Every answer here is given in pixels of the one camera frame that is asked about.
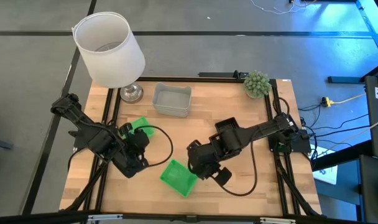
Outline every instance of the gray floor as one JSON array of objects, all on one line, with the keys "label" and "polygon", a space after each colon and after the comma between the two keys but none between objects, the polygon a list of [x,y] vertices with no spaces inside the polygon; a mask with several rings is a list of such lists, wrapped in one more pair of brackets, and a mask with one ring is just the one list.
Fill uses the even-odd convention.
[{"label": "gray floor", "polygon": [[[285,1],[254,2],[265,9],[290,9]],[[362,4],[378,31],[375,5],[370,0]],[[70,30],[86,16],[89,5],[90,0],[0,0],[0,30]],[[133,30],[367,31],[352,3],[316,3],[296,13],[275,15],[262,12],[250,0],[104,0],[98,1],[95,11],[121,13]],[[326,77],[359,77],[378,65],[378,48],[372,39],[141,36],[137,40],[146,57],[144,75],[194,77],[199,72],[261,70],[271,78],[292,79],[299,107],[318,103],[322,96],[340,101],[363,93],[362,85],[331,85]],[[14,144],[11,151],[0,149],[0,216],[15,215],[21,209],[52,117],[50,105],[60,94],[74,49],[72,37],[0,37],[0,139]],[[80,61],[70,91],[83,105],[90,84]],[[302,116],[312,123],[316,112]],[[315,127],[339,126],[345,119],[366,113],[366,98],[361,97],[322,108]],[[367,118],[345,127],[365,124]],[[35,213],[58,209],[73,144],[67,134],[71,129],[62,120]],[[325,139],[340,141],[353,133]],[[364,134],[349,143],[368,138]],[[327,216],[356,219],[354,205],[324,196],[320,201]]]}]

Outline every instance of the white lampshade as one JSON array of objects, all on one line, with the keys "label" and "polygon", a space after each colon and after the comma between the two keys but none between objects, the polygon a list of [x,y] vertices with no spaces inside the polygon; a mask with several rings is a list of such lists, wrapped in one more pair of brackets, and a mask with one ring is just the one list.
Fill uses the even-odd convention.
[{"label": "white lampshade", "polygon": [[87,16],[73,28],[91,78],[108,88],[128,86],[145,69],[145,57],[128,22],[115,12]]}]

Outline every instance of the green succulent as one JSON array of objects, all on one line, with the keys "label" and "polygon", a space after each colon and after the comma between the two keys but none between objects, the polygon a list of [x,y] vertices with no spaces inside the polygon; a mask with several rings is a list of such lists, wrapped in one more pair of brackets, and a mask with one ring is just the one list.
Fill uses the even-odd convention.
[{"label": "green succulent", "polygon": [[268,95],[272,89],[268,75],[258,71],[250,72],[243,85],[247,95],[254,99]]}]

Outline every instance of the silver lamp base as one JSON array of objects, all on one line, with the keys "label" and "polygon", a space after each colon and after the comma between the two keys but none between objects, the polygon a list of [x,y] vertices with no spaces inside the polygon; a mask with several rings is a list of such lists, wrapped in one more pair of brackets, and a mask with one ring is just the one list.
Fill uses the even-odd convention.
[{"label": "silver lamp base", "polygon": [[120,90],[120,97],[126,103],[137,103],[144,96],[142,87],[134,82],[131,85],[122,87]]}]

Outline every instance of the green plastic bin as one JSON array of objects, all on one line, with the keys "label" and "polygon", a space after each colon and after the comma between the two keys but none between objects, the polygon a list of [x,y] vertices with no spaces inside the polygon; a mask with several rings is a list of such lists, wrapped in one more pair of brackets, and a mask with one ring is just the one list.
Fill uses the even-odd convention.
[{"label": "green plastic bin", "polygon": [[[141,118],[131,122],[131,125],[132,125],[132,130],[130,131],[130,133],[134,134],[134,130],[136,128],[141,127],[141,126],[150,125],[150,124],[145,117],[141,117]],[[154,128],[142,128],[142,130],[144,130],[144,132],[146,133],[146,135],[149,139],[154,134]]]},{"label": "green plastic bin", "polygon": [[195,186],[197,176],[173,159],[160,176],[160,180],[176,190],[180,195],[187,197]]}]

